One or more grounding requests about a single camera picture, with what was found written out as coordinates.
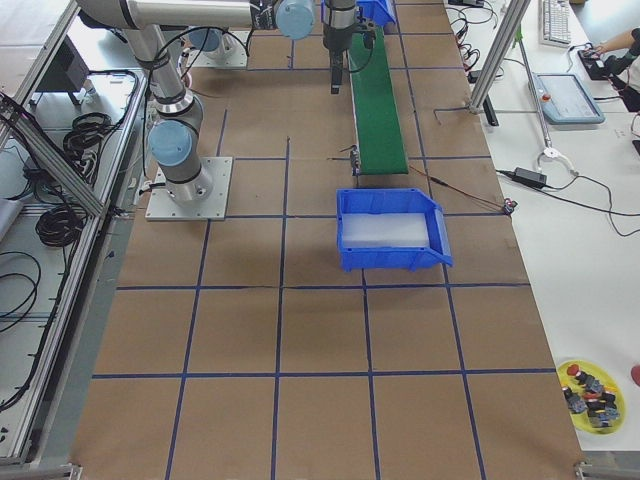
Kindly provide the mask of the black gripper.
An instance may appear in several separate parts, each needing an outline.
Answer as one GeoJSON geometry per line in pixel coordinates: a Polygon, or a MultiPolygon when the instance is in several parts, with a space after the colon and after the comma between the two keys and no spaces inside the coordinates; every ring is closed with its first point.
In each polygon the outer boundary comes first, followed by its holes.
{"type": "Polygon", "coordinates": [[[339,94],[344,72],[344,51],[349,49],[354,34],[375,28],[355,0],[328,0],[322,6],[323,45],[329,51],[330,92],[339,94]]]}

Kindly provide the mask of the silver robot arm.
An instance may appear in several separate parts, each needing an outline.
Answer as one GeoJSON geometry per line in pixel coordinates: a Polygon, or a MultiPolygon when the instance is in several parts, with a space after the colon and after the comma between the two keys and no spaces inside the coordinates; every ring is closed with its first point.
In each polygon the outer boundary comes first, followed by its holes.
{"type": "Polygon", "coordinates": [[[245,42],[247,31],[230,31],[209,28],[188,34],[191,45],[216,61],[229,60],[240,55],[247,56],[245,42]]]}
{"type": "Polygon", "coordinates": [[[189,205],[214,187],[197,154],[203,106],[185,85],[161,31],[164,26],[225,32],[230,27],[278,30],[292,40],[308,36],[317,21],[329,52],[331,91],[338,93],[344,54],[364,26],[353,1],[328,1],[318,12],[312,1],[82,1],[92,19],[124,33],[138,64],[146,71],[161,122],[148,135],[149,147],[165,176],[169,197],[189,205]]]}

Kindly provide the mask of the person hand at desk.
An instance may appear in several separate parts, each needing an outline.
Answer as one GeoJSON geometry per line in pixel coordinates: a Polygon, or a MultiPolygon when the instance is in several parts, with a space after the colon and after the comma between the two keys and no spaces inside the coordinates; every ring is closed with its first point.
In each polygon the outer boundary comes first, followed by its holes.
{"type": "Polygon", "coordinates": [[[612,52],[612,51],[615,51],[615,50],[617,50],[617,47],[614,46],[613,42],[604,42],[604,43],[601,43],[601,44],[597,45],[594,48],[594,51],[596,53],[598,53],[599,55],[603,55],[603,54],[606,54],[606,53],[609,53],[609,52],[612,52]]]}

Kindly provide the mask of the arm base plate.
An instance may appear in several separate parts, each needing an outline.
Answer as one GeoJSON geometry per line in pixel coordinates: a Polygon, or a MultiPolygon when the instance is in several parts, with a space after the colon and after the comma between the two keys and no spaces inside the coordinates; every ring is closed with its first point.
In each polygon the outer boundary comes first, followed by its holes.
{"type": "Polygon", "coordinates": [[[226,217],[232,157],[201,157],[199,175],[189,183],[167,182],[158,169],[145,217],[148,221],[222,221],[226,217]]]}
{"type": "Polygon", "coordinates": [[[215,69],[242,70],[247,68],[246,42],[249,31],[226,31],[210,29],[192,32],[189,40],[192,47],[188,65],[215,69]]]}

